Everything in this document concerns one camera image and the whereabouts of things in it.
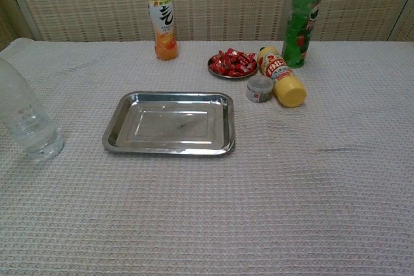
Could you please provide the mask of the small clear round jar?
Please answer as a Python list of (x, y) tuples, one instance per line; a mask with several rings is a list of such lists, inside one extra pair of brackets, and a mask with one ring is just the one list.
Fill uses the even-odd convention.
[(262, 103), (271, 99), (274, 81), (266, 76), (255, 75), (248, 79), (246, 97), (253, 102)]

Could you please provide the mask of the green chips can red lid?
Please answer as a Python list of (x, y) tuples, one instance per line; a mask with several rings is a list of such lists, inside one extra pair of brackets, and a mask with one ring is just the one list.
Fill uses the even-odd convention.
[(282, 56), (290, 68), (304, 65), (321, 0), (292, 0)]

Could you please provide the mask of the red wrapped candies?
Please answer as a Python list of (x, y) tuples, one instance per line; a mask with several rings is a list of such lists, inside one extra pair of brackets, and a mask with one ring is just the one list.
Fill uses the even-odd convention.
[(229, 48), (226, 52), (220, 50), (218, 56), (213, 59), (213, 71), (229, 76), (238, 76), (251, 72), (256, 61), (255, 53), (241, 52)]

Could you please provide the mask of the beige woven folding screen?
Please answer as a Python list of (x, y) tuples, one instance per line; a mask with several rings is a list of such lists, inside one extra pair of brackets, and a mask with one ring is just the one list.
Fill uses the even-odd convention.
[[(154, 38), (148, 0), (0, 0), (0, 40)], [(173, 0), (181, 41), (280, 40), (291, 0)], [(414, 41), (414, 0), (322, 0), (315, 41)]]

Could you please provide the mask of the small round metal plate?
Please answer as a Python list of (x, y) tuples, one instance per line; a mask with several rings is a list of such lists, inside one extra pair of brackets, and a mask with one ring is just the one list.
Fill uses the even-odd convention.
[(209, 71), (209, 73), (210, 73), (211, 75), (216, 76), (216, 77), (218, 77), (218, 78), (228, 79), (228, 80), (243, 80), (243, 79), (247, 79), (247, 78), (249, 78), (249, 77), (251, 77), (251, 76), (253, 76), (253, 75), (257, 74), (257, 72), (258, 72), (257, 62), (256, 62), (256, 61), (254, 61), (254, 62), (253, 62), (254, 67), (253, 67), (252, 71), (251, 71), (251, 72), (247, 72), (246, 74), (242, 74), (241, 76), (240, 76), (240, 75), (238, 75), (238, 76), (229, 76), (229, 75), (222, 75), (222, 74), (219, 74), (219, 73), (217, 73), (217, 72), (213, 71), (213, 69), (212, 69), (213, 59), (214, 59), (216, 56), (218, 56), (218, 54), (216, 54), (216, 55), (212, 56), (212, 57), (208, 60), (208, 62), (207, 62), (207, 68), (208, 68), (208, 71)]

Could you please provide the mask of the white woven tablecloth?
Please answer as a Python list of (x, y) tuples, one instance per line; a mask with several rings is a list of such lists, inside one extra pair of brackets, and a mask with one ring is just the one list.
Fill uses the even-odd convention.
[[(34, 163), (0, 125), (0, 276), (414, 276), (414, 42), (312, 42), (304, 105), (253, 103), (182, 42), (17, 39), (0, 58), (59, 125)], [(235, 145), (218, 157), (111, 154), (131, 91), (223, 92)]]

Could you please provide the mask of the stainless steel tray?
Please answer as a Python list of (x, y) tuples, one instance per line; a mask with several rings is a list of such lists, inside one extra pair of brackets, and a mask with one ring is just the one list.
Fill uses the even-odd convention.
[(235, 143), (234, 103), (220, 92), (130, 92), (102, 143), (113, 153), (220, 156)]

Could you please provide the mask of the orange drink bottle black cap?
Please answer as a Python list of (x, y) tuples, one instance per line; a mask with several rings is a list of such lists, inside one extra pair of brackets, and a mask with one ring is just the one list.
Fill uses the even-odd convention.
[(168, 61), (178, 56), (175, 37), (174, 6), (172, 0), (149, 0), (148, 11), (155, 33), (155, 54)]

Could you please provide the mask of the yellow squeeze bottle green cap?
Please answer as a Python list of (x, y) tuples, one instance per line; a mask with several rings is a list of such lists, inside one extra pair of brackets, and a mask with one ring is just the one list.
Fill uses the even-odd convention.
[(299, 107), (307, 97), (304, 84), (294, 75), (275, 47), (262, 47), (257, 55), (261, 73), (274, 82), (273, 91), (285, 107)]

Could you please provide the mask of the transparent plastic water bottle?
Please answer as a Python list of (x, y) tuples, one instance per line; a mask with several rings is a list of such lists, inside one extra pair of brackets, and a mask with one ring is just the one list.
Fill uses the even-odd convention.
[(0, 122), (33, 160), (43, 161), (63, 149), (63, 138), (26, 79), (0, 58)]

